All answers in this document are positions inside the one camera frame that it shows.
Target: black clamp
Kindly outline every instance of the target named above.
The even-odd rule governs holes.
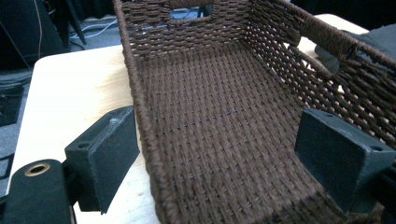
[[[65,154],[63,163],[32,162],[12,176],[0,200],[3,223],[76,223],[76,202],[81,211],[105,213],[139,154],[134,108],[108,112]]]
[[[316,109],[305,109],[295,152],[312,176],[345,213],[386,208],[386,223],[396,223],[396,150]]]

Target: brown wicker basket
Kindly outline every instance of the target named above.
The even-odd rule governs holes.
[[[396,62],[280,0],[114,4],[160,221],[378,221],[344,215],[293,147],[305,106],[396,147]],[[170,16],[204,5],[212,15]],[[336,74],[297,49],[302,36],[338,58]]]

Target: basket handle hole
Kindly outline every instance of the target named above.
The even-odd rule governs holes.
[[[191,22],[212,15],[212,5],[201,7],[178,8],[171,10],[171,18],[178,22]]]

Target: woven basket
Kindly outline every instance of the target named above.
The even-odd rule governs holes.
[[[396,62],[280,0],[114,4],[161,222],[378,221],[344,215],[293,148],[305,106],[396,147]],[[204,5],[212,15],[170,15]],[[297,49],[302,36],[336,74]]]

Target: basket bottom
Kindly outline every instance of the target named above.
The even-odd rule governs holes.
[[[248,46],[167,53],[138,70],[182,222],[347,221],[294,154],[302,105]]]

